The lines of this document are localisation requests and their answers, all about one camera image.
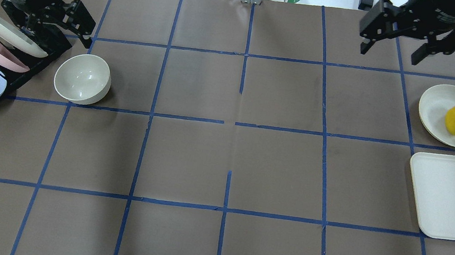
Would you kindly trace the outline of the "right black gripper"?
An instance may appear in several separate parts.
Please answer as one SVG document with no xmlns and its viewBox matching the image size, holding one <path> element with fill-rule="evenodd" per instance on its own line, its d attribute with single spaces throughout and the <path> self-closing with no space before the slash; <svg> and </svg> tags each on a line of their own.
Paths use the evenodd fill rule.
<svg viewBox="0 0 455 255">
<path fill-rule="evenodd" d="M 426 40 L 411 55 L 417 65 L 430 55 L 455 52 L 455 0 L 407 0 L 395 6 L 377 0 L 359 22 L 360 53 L 366 54 L 377 41 L 399 36 Z"/>
</svg>

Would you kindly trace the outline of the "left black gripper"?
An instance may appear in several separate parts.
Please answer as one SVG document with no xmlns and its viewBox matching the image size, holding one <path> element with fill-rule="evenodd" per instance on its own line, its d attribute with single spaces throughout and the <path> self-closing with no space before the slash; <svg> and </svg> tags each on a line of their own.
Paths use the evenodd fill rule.
<svg viewBox="0 0 455 255">
<path fill-rule="evenodd" d="M 56 25 L 77 35 L 85 49 L 92 47 L 96 22 L 81 0 L 2 0 L 1 6 L 20 29 L 39 33 L 46 24 Z"/>
</svg>

